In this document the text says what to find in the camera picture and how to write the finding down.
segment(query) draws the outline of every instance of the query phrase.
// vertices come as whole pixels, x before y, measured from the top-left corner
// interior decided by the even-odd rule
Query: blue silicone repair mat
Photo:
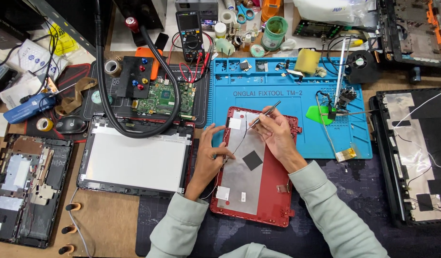
[[[252,66],[248,71],[240,68],[240,63],[247,60]],[[229,107],[241,107],[262,110],[281,101],[279,111],[284,115],[298,118],[298,126],[303,132],[297,136],[297,149],[304,158],[335,158],[332,147],[322,124],[306,118],[310,106],[317,106],[316,92],[322,91],[335,95],[337,77],[328,73],[324,78],[304,77],[300,84],[298,77],[293,74],[282,77],[286,70],[275,70],[279,63],[289,60],[289,69],[293,70],[297,58],[216,58],[211,62],[210,94],[208,101],[208,117],[206,125],[226,123]],[[324,58],[326,66],[332,65]],[[267,63],[268,71],[263,65]],[[351,113],[364,111],[364,101],[360,85],[349,85],[343,82],[342,88],[353,87],[357,93],[356,99],[348,104]],[[321,105],[327,105],[327,98],[318,96]],[[372,158],[372,146],[365,114],[337,116],[327,125],[327,131],[332,139],[335,151],[343,151],[353,147],[356,158]],[[213,145],[222,142],[222,134],[216,134]]]

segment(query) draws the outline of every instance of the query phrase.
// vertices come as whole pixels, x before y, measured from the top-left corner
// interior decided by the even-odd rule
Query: hand
[[[267,106],[262,112],[265,113],[270,108],[271,106]],[[281,162],[287,172],[294,173],[305,167],[308,163],[295,147],[287,119],[281,115],[278,109],[275,109],[271,114],[275,116],[275,119],[261,113],[258,117],[260,123],[253,126],[252,129],[262,136],[271,153]]]
[[[213,148],[211,145],[213,134],[224,129],[224,125],[215,127],[215,124],[212,124],[201,134],[194,176],[190,180],[184,195],[187,199],[192,201],[198,199],[206,186],[221,169],[224,155],[235,159],[232,152],[225,147],[225,142],[222,142],[217,148]]]

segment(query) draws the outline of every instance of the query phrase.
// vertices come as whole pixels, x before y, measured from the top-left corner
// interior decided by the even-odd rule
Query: green circuit board
[[[183,119],[193,120],[192,110],[194,107],[195,88],[191,83],[179,83],[182,103],[179,116]],[[157,79],[149,84],[149,96],[147,99],[134,99],[132,111],[147,114],[169,115],[174,108],[174,89],[171,82]]]

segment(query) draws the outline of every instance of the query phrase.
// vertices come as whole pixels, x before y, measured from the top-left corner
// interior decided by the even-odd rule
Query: person's left hand
[[[222,142],[217,148],[212,147],[213,134],[224,129],[224,125],[215,127],[215,124],[212,124],[201,134],[194,176],[190,180],[184,195],[187,199],[192,201],[198,199],[206,186],[221,169],[224,155],[235,159],[232,152],[225,147],[225,142]]]

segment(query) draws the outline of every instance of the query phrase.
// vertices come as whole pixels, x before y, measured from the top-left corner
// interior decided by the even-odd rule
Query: cooling fan
[[[348,67],[345,73],[352,84],[373,83],[380,78],[378,66],[370,52],[357,50],[347,58]]]

